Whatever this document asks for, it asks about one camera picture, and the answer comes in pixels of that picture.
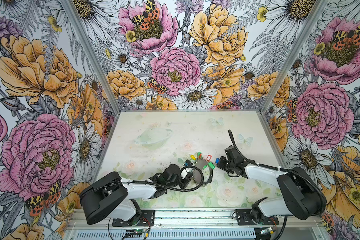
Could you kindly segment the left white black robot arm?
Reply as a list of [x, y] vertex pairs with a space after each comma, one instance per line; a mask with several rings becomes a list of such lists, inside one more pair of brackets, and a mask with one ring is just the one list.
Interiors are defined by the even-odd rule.
[[142, 216], [136, 199], [156, 199], [168, 191], [193, 192], [203, 183], [203, 170], [193, 165], [180, 168], [171, 164], [146, 180], [129, 180], [111, 172], [85, 188], [80, 193], [80, 203], [89, 225], [111, 218], [133, 226]]

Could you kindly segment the large metal keyring with keys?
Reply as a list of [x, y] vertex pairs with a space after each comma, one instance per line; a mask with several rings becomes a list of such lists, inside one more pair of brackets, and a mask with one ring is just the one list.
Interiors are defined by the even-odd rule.
[[213, 180], [213, 168], [210, 165], [210, 162], [203, 157], [203, 155], [198, 152], [195, 155], [191, 155], [191, 163], [199, 169], [192, 169], [193, 181], [196, 185], [201, 185], [201, 187], [206, 187], [212, 183]]

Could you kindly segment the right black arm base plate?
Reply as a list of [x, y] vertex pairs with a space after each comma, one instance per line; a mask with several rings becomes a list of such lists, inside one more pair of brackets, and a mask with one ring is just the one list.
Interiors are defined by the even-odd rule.
[[239, 226], [277, 226], [279, 224], [277, 217], [265, 217], [263, 214], [253, 209], [236, 209], [231, 215], [231, 218], [236, 220]]

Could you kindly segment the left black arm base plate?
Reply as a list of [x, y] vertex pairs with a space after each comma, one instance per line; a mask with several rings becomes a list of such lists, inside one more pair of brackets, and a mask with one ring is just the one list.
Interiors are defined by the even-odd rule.
[[152, 227], [155, 222], [155, 210], [141, 210], [130, 220], [113, 219], [113, 227]]

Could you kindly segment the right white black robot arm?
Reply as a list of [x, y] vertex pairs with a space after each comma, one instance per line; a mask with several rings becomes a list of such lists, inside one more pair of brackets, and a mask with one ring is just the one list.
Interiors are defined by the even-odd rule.
[[306, 220], [325, 211], [326, 197], [302, 168], [284, 169], [260, 164], [247, 159], [235, 146], [226, 148], [225, 153], [225, 157], [216, 160], [216, 165], [230, 177], [262, 181], [281, 191], [277, 198], [262, 198], [252, 204], [248, 215], [254, 224], [263, 224], [274, 216]]

